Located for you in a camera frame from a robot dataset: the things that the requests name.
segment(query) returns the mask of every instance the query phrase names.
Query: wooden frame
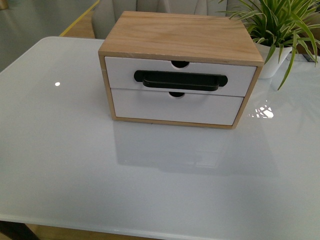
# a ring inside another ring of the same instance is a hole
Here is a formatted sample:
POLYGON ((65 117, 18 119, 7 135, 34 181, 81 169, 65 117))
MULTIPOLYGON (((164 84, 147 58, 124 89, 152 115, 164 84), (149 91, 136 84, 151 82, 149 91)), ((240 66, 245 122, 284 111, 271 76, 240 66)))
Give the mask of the wooden frame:
POLYGON ((114 120, 234 129, 264 65, 247 30, 227 17, 125 11, 98 51, 114 120), (254 66, 255 73, 233 125, 116 116, 105 57, 254 66))

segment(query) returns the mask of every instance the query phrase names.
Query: black drawer handle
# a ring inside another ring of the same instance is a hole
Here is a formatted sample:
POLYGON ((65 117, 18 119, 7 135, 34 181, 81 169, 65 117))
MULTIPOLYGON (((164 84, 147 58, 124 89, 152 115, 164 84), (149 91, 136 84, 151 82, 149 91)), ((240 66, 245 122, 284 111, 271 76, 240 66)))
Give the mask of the black drawer handle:
POLYGON ((227 84, 225 75, 137 70, 134 79, 148 88, 216 91, 227 84))

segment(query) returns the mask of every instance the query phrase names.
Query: floor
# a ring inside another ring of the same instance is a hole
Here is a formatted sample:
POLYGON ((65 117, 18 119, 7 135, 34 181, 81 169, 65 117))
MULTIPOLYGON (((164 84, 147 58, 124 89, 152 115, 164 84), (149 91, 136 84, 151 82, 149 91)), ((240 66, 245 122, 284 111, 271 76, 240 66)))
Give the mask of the floor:
POLYGON ((0 10, 0 72, 40 39, 59 36, 97 0, 8 0, 0 10))

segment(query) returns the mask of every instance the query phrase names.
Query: white pot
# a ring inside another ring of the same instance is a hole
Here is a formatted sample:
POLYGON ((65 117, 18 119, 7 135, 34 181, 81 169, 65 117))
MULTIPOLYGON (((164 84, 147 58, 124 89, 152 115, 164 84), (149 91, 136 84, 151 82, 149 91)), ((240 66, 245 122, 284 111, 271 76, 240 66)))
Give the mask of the white pot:
MULTIPOLYGON (((270 47, 255 43, 256 48, 259 50, 263 60, 267 59, 270 47)), ((292 47, 284 47, 281 53, 279 61, 279 51, 280 48, 277 47, 269 59, 269 61, 263 66, 260 73, 259 79, 269 79, 272 78, 276 71, 279 69, 281 64, 284 62, 288 54, 292 51, 292 47)))

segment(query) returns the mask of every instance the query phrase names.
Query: table leg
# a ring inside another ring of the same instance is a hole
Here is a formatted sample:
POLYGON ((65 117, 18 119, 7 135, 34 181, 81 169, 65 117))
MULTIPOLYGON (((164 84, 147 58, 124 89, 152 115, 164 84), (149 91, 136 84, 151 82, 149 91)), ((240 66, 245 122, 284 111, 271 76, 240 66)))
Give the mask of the table leg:
POLYGON ((0 233, 12 240, 40 240, 24 223, 0 221, 0 233))

